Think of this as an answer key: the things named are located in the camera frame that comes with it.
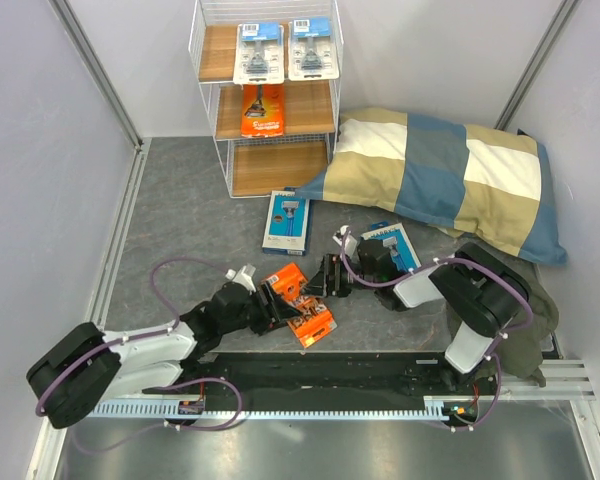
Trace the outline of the orange razor box back-side up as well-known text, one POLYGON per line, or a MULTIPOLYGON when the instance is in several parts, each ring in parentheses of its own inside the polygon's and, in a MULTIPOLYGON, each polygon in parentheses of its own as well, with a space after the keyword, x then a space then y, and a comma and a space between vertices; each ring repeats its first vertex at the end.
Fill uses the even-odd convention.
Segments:
POLYGON ((290 306, 299 311, 287 324, 304 348, 309 348, 337 328, 331 311, 324 302, 302 292, 308 285, 304 273, 295 263, 289 263, 264 282, 290 306))

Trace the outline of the blue razor box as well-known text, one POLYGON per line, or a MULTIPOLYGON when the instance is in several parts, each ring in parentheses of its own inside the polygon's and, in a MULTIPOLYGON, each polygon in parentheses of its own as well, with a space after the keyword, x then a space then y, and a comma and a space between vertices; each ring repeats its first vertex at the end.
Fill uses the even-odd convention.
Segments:
POLYGON ((398 271, 407 272, 421 266, 421 262, 401 223, 390 225, 379 222, 371 225, 371 230, 363 233, 364 240, 379 240, 388 251, 390 259, 398 271))
POLYGON ((264 253, 304 256, 309 243, 311 204, 292 190, 272 191, 265 222, 264 253))

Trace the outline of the orange Gillette Fusion box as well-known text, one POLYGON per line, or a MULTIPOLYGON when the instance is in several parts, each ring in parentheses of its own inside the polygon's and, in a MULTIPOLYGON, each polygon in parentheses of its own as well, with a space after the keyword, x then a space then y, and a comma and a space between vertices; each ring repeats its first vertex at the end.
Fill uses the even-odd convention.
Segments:
POLYGON ((282 84, 243 87, 240 133, 245 138, 270 138, 284 134, 285 92, 282 84))

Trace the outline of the clear blister razor pack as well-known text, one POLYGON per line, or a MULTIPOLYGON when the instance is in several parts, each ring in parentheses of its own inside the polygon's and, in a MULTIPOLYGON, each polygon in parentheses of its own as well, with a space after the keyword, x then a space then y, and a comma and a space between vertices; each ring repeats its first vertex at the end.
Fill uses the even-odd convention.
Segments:
POLYGON ((289 23, 290 81, 339 78, 336 43, 328 17, 297 18, 289 23))
POLYGON ((237 27, 233 83, 278 85, 285 80, 284 27, 275 22, 237 27))

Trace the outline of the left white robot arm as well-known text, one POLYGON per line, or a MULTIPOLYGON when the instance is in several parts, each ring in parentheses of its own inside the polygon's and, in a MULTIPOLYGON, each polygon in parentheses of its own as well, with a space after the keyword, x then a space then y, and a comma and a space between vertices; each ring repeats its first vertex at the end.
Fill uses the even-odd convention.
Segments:
POLYGON ((100 402, 122 395, 171 387, 191 392, 200 378, 194 363, 224 335, 242 329, 262 335, 300 314, 267 284, 249 289, 227 282, 210 299, 158 327, 116 332, 81 323, 28 370, 35 413, 64 429, 100 402))

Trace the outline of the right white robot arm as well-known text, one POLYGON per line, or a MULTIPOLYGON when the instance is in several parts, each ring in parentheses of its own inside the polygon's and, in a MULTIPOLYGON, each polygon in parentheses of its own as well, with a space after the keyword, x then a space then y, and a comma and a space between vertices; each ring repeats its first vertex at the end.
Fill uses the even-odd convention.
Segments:
POLYGON ((437 371, 440 386, 449 393, 461 393, 473 383, 473 370, 516 329, 511 322, 519 312, 526 313, 519 328, 533 320, 528 282, 475 243, 414 268, 404 266, 391 239, 341 239, 340 246, 338 254, 323 257, 302 293, 346 297, 355 288, 367 288, 395 311, 445 300, 460 318, 445 351, 447 362, 437 371))

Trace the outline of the middle wooden shelf board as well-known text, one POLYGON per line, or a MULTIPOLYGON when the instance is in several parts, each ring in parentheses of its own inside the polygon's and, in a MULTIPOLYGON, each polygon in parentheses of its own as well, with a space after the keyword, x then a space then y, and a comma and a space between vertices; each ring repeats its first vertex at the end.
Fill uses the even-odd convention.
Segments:
MULTIPOLYGON (((284 90, 286 135, 325 134, 335 131, 336 121, 328 81, 286 82, 284 90)), ((246 108, 247 106, 242 106, 242 89, 239 86, 220 88, 215 123, 217 139, 233 140, 241 137, 240 115, 246 108)))

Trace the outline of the top wooden shelf board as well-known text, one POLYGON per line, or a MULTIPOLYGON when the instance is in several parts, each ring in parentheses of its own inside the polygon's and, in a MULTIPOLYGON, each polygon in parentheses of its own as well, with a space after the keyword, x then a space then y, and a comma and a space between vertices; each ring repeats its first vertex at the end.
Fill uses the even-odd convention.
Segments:
MULTIPOLYGON (((279 23, 284 27, 284 50, 285 50, 285 80, 288 78, 288 44, 289 44, 289 23, 279 23)), ((205 29, 204 39, 201 44, 200 58, 194 62, 198 68, 198 79, 203 83, 213 82, 232 82, 235 62, 237 27, 238 25, 216 25, 208 26, 205 29)), ((335 39, 335 33, 332 31, 336 43, 338 56, 339 77, 340 62, 338 54, 338 44, 335 39)))

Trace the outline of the blue beige checkered pillow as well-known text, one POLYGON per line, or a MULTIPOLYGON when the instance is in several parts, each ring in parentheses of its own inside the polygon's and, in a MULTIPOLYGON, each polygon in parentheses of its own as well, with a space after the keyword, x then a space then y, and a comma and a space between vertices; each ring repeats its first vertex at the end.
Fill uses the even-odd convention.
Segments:
POLYGON ((472 234, 535 264, 567 262, 548 153, 524 133, 377 107, 346 111, 328 167, 296 191, 472 234))

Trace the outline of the olive green cloth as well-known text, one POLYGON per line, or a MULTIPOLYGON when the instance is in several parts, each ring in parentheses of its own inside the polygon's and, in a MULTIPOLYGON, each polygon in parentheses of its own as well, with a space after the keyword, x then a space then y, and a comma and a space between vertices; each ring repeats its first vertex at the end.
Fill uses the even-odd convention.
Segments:
POLYGON ((528 303, 534 314, 532 324, 509 334, 495 349, 500 357, 502 370, 520 379, 532 381, 539 387, 546 386, 540 369, 543 363, 541 343, 555 332, 559 324, 559 310, 549 293, 539 282, 533 266, 523 260, 507 262, 530 286, 528 303))

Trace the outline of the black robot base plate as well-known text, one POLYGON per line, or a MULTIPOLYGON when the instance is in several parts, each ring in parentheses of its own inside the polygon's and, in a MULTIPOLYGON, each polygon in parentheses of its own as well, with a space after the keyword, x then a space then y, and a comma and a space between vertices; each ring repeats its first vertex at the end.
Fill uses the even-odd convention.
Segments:
POLYGON ((436 352, 219 353, 184 365, 177 384, 223 378, 254 410, 416 409, 426 396, 496 391, 494 380, 459 374, 436 352))

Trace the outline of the left aluminium frame post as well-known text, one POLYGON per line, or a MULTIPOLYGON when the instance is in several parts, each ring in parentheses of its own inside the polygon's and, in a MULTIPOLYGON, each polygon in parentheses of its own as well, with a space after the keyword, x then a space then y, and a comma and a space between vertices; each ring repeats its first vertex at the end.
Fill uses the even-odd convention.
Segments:
POLYGON ((135 127, 127 109, 124 107, 120 96, 70 2, 67 0, 49 0, 48 3, 62 23, 65 32, 78 51, 96 86, 111 107, 126 137, 130 140, 134 148, 139 151, 144 143, 142 136, 135 127))

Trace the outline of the aluminium frame post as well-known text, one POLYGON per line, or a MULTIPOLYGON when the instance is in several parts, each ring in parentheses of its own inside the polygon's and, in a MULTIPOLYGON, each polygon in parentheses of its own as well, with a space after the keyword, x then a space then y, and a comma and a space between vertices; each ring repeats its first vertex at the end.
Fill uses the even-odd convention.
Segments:
POLYGON ((134 148, 139 151, 144 143, 142 136, 135 127, 127 109, 124 107, 120 96, 70 2, 67 0, 49 0, 48 3, 62 23, 65 32, 78 51, 96 86, 111 107, 126 137, 130 140, 134 148))
POLYGON ((531 90, 533 83, 542 71, 553 48, 574 16, 580 0, 562 0, 546 27, 542 37, 529 58, 521 76, 516 82, 503 110, 495 123, 497 130, 507 130, 523 101, 531 90))

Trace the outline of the right aluminium frame post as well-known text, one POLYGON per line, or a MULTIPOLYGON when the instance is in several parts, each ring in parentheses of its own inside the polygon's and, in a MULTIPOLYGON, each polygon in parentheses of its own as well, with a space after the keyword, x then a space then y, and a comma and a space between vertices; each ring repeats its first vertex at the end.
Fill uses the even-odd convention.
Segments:
POLYGON ((531 90, 533 83, 542 71, 553 48, 574 16, 580 0, 562 0, 546 27, 542 37, 529 58, 521 76, 516 82, 503 110, 495 123, 497 130, 507 130, 523 101, 531 90))

